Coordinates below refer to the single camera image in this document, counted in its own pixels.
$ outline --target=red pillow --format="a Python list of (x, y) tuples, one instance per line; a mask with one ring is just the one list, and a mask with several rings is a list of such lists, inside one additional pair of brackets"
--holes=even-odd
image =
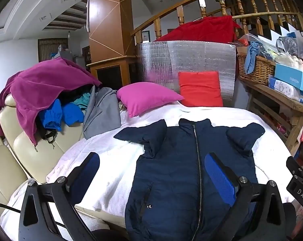
[(220, 79), (217, 71), (178, 73), (181, 104), (187, 107), (223, 107)]

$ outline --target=screw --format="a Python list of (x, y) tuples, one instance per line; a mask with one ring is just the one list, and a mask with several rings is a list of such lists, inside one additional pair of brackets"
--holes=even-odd
[(239, 181), (241, 181), (242, 183), (247, 183), (248, 179), (244, 176), (239, 177)]
[(269, 183), (270, 183), (270, 185), (273, 186), (273, 187), (276, 186), (276, 183), (275, 183), (275, 181), (273, 181), (273, 180), (270, 180)]
[(35, 183), (35, 180), (33, 178), (31, 178), (28, 182), (28, 185), (31, 187), (34, 185), (34, 183)]
[(57, 179), (57, 182), (58, 183), (63, 183), (64, 181), (66, 181), (66, 177), (59, 177), (58, 179)]

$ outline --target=cream leather sofa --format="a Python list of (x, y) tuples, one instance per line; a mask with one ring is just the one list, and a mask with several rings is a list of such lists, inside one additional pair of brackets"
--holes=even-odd
[(25, 180), (26, 174), (0, 138), (0, 203), (7, 205), (11, 195)]
[[(40, 183), (46, 183), (46, 175), (52, 171), (61, 156), (73, 144), (83, 138), (82, 124), (76, 124), (71, 127), (63, 124), (62, 132), (57, 133), (53, 143), (54, 147), (46, 140), (42, 140), (39, 135), (36, 135), (38, 145), (35, 149), (17, 120), (16, 104), (11, 95), (6, 97), (5, 107), (0, 111), (0, 124), (9, 146), (20, 164), (32, 178)], [(9, 156), (8, 153), (7, 156), (7, 159), (11, 157), (14, 159), (14, 157), (12, 155)], [(4, 176), (4, 174), (4, 171), (0, 171), (0, 175)], [(17, 184), (17, 186), (12, 186), (12, 188), (17, 189), (21, 183)], [(8, 196), (5, 196), (6, 199), (9, 199), (10, 195), (11, 194), (8, 193)], [(125, 220), (121, 216), (113, 216), (103, 211), (91, 211), (77, 206), (76, 208), (83, 214), (100, 218), (110, 224), (125, 228)]]

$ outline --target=white blanket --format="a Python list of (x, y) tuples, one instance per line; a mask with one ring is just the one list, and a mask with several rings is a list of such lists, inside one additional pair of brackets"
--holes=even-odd
[[(27, 186), (28, 185), (26, 181), (12, 194), (9, 203), (7, 204), (9, 207), (13, 207), (15, 209), (21, 210)], [(63, 224), (60, 214), (56, 208), (56, 205), (54, 203), (49, 203), (49, 206), (52, 215), (54, 217), (54, 220), (56, 222)], [(101, 219), (91, 218), (89, 216), (85, 216), (82, 214), (79, 215), (82, 218), (83, 222), (91, 231), (97, 229), (110, 229), (109, 226)], [(7, 236), (12, 241), (18, 241), (19, 222), (20, 222), (20, 214), (17, 212), (5, 209), (1, 215), (0, 225), (5, 231), (5, 233), (7, 234)], [(64, 227), (58, 226), (58, 229), (65, 240), (72, 241), (69, 232)]]
[(160, 119), (167, 126), (177, 126), (181, 118), (190, 121), (210, 119), (213, 126), (245, 127), (252, 122), (264, 127), (265, 133), (254, 144), (252, 150), (258, 182), (266, 184), (274, 180), (283, 202), (294, 198), (286, 190), (291, 173), (286, 168), (290, 153), (278, 135), (257, 115), (236, 108), (188, 108), (178, 102), (168, 104), (129, 118), (127, 111), (121, 114), (121, 128), (80, 140), (59, 160), (53, 171), (47, 175), (48, 183), (60, 176), (68, 176), (92, 151), (99, 154), (100, 168), (92, 180), (80, 207), (90, 210), (101, 209), (107, 213), (124, 216), (126, 203), (132, 187), (136, 161), (144, 153), (142, 145), (113, 138), (124, 127), (142, 127)]

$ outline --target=pink pillow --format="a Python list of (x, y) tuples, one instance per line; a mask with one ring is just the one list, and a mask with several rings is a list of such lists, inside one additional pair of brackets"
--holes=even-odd
[(117, 97), (127, 107), (130, 118), (151, 108), (184, 99), (164, 86), (148, 82), (126, 85), (118, 90)]

